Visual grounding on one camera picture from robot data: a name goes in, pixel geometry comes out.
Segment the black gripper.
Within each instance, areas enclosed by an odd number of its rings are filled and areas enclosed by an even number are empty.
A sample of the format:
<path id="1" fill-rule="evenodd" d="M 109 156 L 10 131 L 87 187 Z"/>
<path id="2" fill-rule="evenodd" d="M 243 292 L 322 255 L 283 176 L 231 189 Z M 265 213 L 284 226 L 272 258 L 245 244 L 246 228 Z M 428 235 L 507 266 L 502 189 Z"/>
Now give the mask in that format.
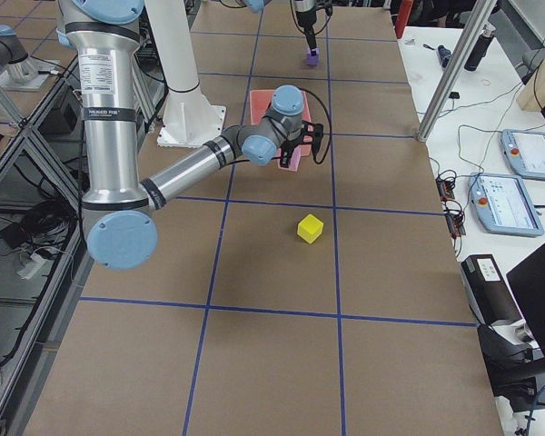
<path id="1" fill-rule="evenodd" d="M 316 13 L 298 13 L 297 14 L 297 24 L 302 29 L 303 34 L 305 35 L 306 42 L 308 45 L 308 54 L 316 55 L 317 54 L 317 43 L 314 32 L 314 25 L 317 22 Z"/>
<path id="2" fill-rule="evenodd" d="M 292 152 L 301 144 L 303 144 L 303 136 L 298 136 L 292 140 L 285 140 L 280 147 L 281 154 L 279 156 L 280 166 L 289 166 L 291 163 Z"/>

